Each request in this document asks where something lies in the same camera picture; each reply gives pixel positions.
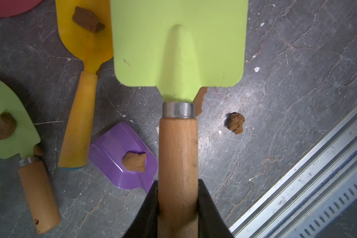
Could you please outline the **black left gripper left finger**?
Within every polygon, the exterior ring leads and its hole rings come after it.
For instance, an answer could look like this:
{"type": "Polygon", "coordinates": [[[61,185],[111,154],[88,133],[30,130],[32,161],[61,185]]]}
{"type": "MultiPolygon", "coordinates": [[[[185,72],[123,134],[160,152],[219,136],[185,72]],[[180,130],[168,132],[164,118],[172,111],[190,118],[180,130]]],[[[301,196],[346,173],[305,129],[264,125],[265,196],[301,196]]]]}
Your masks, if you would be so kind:
{"type": "Polygon", "coordinates": [[[158,212],[158,181],[156,180],[123,238],[156,238],[158,212]]]}

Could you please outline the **green trowel wooden handle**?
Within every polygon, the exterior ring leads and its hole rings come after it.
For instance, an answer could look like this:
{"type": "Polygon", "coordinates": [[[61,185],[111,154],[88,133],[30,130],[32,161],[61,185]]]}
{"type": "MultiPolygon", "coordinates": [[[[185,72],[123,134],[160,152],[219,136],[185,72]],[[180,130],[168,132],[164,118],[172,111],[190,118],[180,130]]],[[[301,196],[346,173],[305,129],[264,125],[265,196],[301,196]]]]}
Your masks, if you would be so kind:
{"type": "Polygon", "coordinates": [[[157,237],[198,237],[198,122],[202,87],[243,77],[248,1],[111,1],[115,75],[156,87],[159,124],[157,237]]]}

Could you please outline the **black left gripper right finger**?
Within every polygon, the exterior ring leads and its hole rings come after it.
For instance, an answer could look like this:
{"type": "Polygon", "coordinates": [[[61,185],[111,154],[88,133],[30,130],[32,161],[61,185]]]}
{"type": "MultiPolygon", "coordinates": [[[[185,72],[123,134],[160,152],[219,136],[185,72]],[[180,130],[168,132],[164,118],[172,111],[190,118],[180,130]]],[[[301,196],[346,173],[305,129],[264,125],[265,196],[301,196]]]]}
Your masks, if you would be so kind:
{"type": "Polygon", "coordinates": [[[198,180],[198,237],[233,238],[202,179],[198,180]]]}

